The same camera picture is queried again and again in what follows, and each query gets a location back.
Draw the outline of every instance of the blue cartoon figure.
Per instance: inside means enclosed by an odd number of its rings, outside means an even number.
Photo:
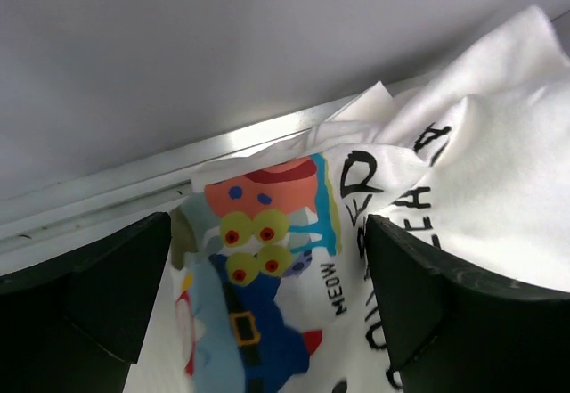
[[[291,258],[268,246],[257,256],[215,254],[193,266],[178,312],[197,391],[275,393],[308,370],[322,332],[286,326],[274,302]]]

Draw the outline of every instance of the yellow buckle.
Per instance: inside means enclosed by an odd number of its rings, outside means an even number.
[[[243,339],[240,334],[240,330],[238,329],[238,320],[239,319],[247,319],[249,322],[249,327],[251,328],[251,332],[253,333],[253,338],[251,339]],[[256,326],[256,318],[250,311],[243,311],[240,313],[230,313],[230,320],[232,321],[232,328],[233,328],[233,336],[235,337],[238,346],[251,346],[254,344],[259,343],[261,340],[261,333],[257,330]]]

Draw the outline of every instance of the white t-shirt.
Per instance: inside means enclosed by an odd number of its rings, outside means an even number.
[[[398,389],[364,257],[370,213],[570,291],[567,66],[531,8],[403,107],[378,84],[306,134],[197,172],[173,217],[191,391]]]

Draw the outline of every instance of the cartoon character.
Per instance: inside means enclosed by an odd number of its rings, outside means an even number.
[[[308,370],[322,332],[301,334],[285,325],[273,300],[281,283],[279,261],[291,254],[275,252],[262,259],[216,254],[190,264],[177,312],[186,339],[185,371],[197,391],[273,393]]]
[[[273,301],[279,289],[276,254],[259,260],[247,253],[212,255],[224,287],[234,337],[246,374],[246,392],[275,392],[295,374],[306,373],[321,331],[303,334],[285,325]]]
[[[208,185],[204,194],[220,217],[219,231],[206,235],[203,246],[219,236],[223,245],[244,246],[253,236],[263,244],[283,241],[287,234],[318,234],[318,239],[289,247],[304,253],[324,247],[331,256],[341,251],[340,220],[330,193],[327,163],[321,155],[292,160],[272,168]],[[300,210],[309,209],[316,220],[292,224]]]

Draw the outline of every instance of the red dot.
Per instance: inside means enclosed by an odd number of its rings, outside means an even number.
[[[230,230],[225,234],[225,242],[228,244],[234,244],[240,239],[240,235],[235,230]]]
[[[275,237],[275,231],[267,226],[266,228],[261,230],[261,233],[259,233],[259,237],[261,237],[261,240],[263,240],[264,242],[268,242],[273,237]]]
[[[279,262],[277,262],[275,259],[272,259],[265,263],[265,269],[269,273],[275,273],[278,270],[278,268],[279,268]]]
[[[246,272],[243,270],[235,270],[232,274],[232,279],[236,282],[243,282],[246,280]]]

